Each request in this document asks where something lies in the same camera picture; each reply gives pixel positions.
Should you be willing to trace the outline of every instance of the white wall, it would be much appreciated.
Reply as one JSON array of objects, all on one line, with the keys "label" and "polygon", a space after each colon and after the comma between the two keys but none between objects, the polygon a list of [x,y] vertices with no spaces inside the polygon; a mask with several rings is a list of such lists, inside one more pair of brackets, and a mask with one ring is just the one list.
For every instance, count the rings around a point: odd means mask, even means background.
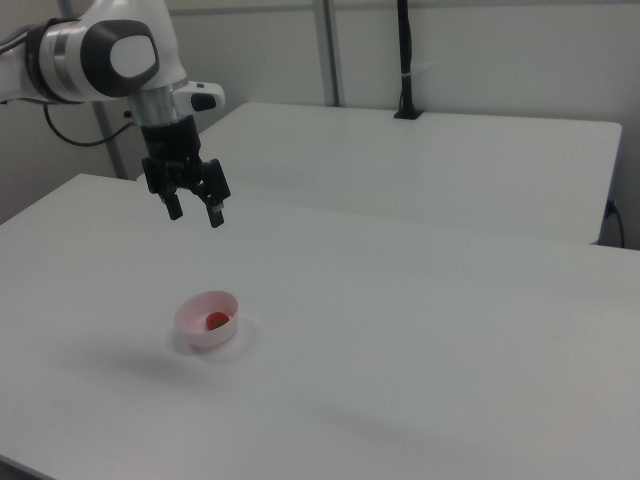
[{"label": "white wall", "polygon": [[[0,37],[21,25],[59,16],[52,0],[4,0]],[[74,139],[101,138],[90,105],[52,107],[51,116]],[[47,127],[41,106],[0,105],[0,223],[78,173],[113,176],[106,148],[78,148],[62,142]]]},{"label": "white wall", "polygon": [[[612,196],[627,242],[640,248],[640,5],[415,8],[410,17],[414,64],[438,62],[414,79],[418,106],[622,124]],[[338,5],[336,18],[346,106],[396,108],[395,10]],[[615,220],[606,223],[605,240],[617,244]]]}]

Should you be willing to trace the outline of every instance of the table surface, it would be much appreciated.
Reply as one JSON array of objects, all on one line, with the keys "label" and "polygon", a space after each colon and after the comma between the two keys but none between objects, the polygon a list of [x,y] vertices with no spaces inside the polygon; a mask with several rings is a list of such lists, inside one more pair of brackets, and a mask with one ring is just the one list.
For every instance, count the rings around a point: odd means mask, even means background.
[{"label": "table surface", "polygon": [[248,103],[201,135],[236,195],[587,244],[613,123]]},{"label": "table surface", "polygon": [[[54,478],[640,476],[636,252],[79,176],[0,226],[0,455]],[[206,354],[180,303],[225,289]]]}]

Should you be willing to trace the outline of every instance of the black cord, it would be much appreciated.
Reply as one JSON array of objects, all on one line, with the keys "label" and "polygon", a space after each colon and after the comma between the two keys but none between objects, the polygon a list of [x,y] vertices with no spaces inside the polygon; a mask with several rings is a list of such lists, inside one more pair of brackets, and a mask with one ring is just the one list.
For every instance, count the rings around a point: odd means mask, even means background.
[{"label": "black cord", "polygon": [[76,147],[96,147],[98,145],[102,145],[103,143],[107,143],[108,141],[113,140],[114,138],[116,138],[118,135],[120,135],[122,132],[124,132],[127,128],[132,127],[133,125],[135,125],[135,123],[129,122],[125,126],[120,128],[118,131],[116,131],[116,132],[112,133],[111,135],[109,135],[107,138],[103,138],[102,140],[98,140],[97,142],[76,142],[75,140],[71,140],[70,138],[65,137],[55,127],[55,125],[51,121],[51,117],[49,116],[49,105],[45,105],[44,106],[44,118],[46,118],[47,124],[49,124],[49,128],[51,128],[51,130],[53,130],[53,133],[55,133],[58,136],[58,138],[64,140],[67,143],[70,143],[71,145],[75,145]]},{"label": "black cord", "polygon": [[26,39],[27,39],[27,33],[24,32],[20,36],[14,38],[13,40],[10,40],[8,43],[4,43],[0,45],[0,55],[8,52],[13,48],[16,48],[18,45],[24,43]]},{"label": "black cord", "polygon": [[620,247],[626,248],[624,245],[624,228],[622,226],[622,217],[620,216],[620,211],[618,210],[618,207],[616,207],[615,203],[611,206],[611,213],[614,213],[616,215],[616,218],[618,219],[618,226],[620,227]]}]

